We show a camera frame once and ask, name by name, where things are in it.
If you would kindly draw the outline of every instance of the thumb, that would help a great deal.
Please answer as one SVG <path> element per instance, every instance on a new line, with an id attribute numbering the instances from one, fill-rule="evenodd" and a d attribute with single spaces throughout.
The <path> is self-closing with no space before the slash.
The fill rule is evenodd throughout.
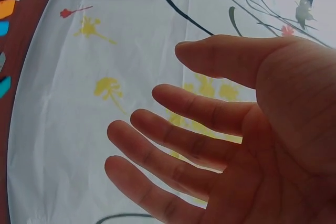
<path id="1" fill-rule="evenodd" d="M 297 37 L 221 35 L 177 45 L 175 51 L 195 72 L 255 88 L 260 108 L 297 161 L 317 173 L 336 172 L 333 49 Z"/>

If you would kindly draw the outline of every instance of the palm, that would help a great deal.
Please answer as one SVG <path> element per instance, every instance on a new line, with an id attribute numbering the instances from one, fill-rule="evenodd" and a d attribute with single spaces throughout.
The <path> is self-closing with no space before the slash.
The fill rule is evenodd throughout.
<path id="1" fill-rule="evenodd" d="M 321 48 L 319 53 L 325 55 L 319 55 L 314 64 L 313 50 L 304 58 L 290 55 L 293 51 L 303 55 L 307 50 L 302 48 L 309 47 L 314 45 L 302 40 L 227 36 L 180 46 L 176 54 L 190 69 L 256 88 L 258 104 L 197 97 L 168 85 L 156 87 L 153 97 L 212 130 L 242 136 L 242 144 L 173 126 L 146 110 L 132 114 L 132 125 L 154 142 L 221 173 L 165 154 L 124 122 L 109 126 L 109 138 L 127 157 L 172 188 L 206 200 L 205 210 L 156 187 L 123 158 L 107 160 L 108 176 L 124 194 L 165 223 L 334 223 L 336 89 L 330 76 L 324 80 L 318 73 L 335 72 L 336 62 L 331 62 L 331 51 Z M 221 50 L 232 55 L 223 56 Z M 307 79 L 318 80 L 319 85 L 295 86 Z M 323 96 L 333 99 L 322 103 Z"/>

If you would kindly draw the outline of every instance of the teal object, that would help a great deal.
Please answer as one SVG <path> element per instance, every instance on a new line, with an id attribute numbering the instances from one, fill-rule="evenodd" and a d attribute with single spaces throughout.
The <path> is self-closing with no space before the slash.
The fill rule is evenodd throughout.
<path id="1" fill-rule="evenodd" d="M 5 36 L 9 30 L 9 22 L 1 21 L 0 22 L 0 37 Z"/>
<path id="2" fill-rule="evenodd" d="M 10 76 L 6 77 L 0 82 L 0 99 L 9 91 L 12 85 L 12 79 Z"/>

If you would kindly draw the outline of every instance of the wooden surface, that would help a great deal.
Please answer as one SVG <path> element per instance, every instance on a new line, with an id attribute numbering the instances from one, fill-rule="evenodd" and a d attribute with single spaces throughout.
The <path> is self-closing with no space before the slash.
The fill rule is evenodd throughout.
<path id="1" fill-rule="evenodd" d="M 21 0 L 16 2 L 14 13 L 7 18 L 9 32 L 0 38 L 0 52 L 6 54 L 6 63 L 0 78 L 12 77 L 10 91 L 0 99 L 0 223 L 9 223 L 7 203 L 7 144 L 13 102 L 20 72 L 32 36 L 48 0 Z"/>

